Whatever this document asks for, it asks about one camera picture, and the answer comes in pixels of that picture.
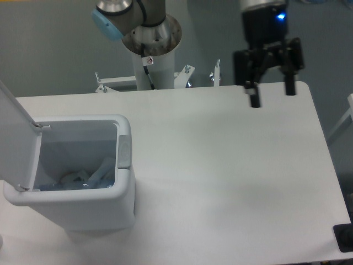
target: trash can lid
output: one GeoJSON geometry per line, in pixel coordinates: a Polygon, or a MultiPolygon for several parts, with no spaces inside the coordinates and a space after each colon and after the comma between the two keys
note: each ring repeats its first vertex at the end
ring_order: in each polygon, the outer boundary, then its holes
{"type": "Polygon", "coordinates": [[[23,191],[36,174],[41,130],[0,81],[0,179],[23,191]]]}

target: trash can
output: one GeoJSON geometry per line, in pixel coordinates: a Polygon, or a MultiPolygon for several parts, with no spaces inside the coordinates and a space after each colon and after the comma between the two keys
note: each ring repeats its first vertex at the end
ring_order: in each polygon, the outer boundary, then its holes
{"type": "Polygon", "coordinates": [[[133,225],[135,175],[121,115],[33,119],[0,81],[0,179],[12,204],[65,230],[133,225]]]}

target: white table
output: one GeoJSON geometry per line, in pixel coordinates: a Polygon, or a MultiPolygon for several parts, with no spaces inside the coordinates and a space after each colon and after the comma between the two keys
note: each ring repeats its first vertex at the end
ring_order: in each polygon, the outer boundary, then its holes
{"type": "Polygon", "coordinates": [[[262,265],[353,257],[349,217],[308,87],[19,98],[31,116],[118,113],[131,123],[136,223],[65,232],[0,197],[0,264],[262,265]]]}

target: gray floor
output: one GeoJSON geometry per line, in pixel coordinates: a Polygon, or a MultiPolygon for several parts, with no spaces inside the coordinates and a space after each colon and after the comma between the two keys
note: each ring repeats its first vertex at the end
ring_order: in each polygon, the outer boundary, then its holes
{"type": "MultiPolygon", "coordinates": [[[[132,76],[122,43],[104,38],[90,13],[96,0],[0,3],[0,79],[17,97],[93,93],[101,78],[132,76]]],[[[247,47],[239,1],[167,0],[167,11],[183,28],[176,70],[196,67],[195,86],[221,59],[223,84],[233,84],[232,52],[247,47]]],[[[348,109],[353,93],[353,11],[339,0],[304,5],[290,1],[290,37],[302,39],[306,69],[325,134],[348,109]]],[[[281,81],[275,71],[264,82],[281,81]]],[[[353,126],[330,147],[341,186],[353,192],[353,126]]]]}

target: white cylindrical pedestal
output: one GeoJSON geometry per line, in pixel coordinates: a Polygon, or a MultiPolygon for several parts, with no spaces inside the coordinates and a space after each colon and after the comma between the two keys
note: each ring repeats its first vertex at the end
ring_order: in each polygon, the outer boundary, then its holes
{"type": "MultiPolygon", "coordinates": [[[[132,57],[133,70],[136,77],[137,90],[151,90],[148,76],[143,69],[141,55],[130,52],[132,57]]],[[[153,64],[147,66],[152,82],[156,89],[174,88],[174,60],[175,49],[167,54],[154,56],[153,64]]]]}

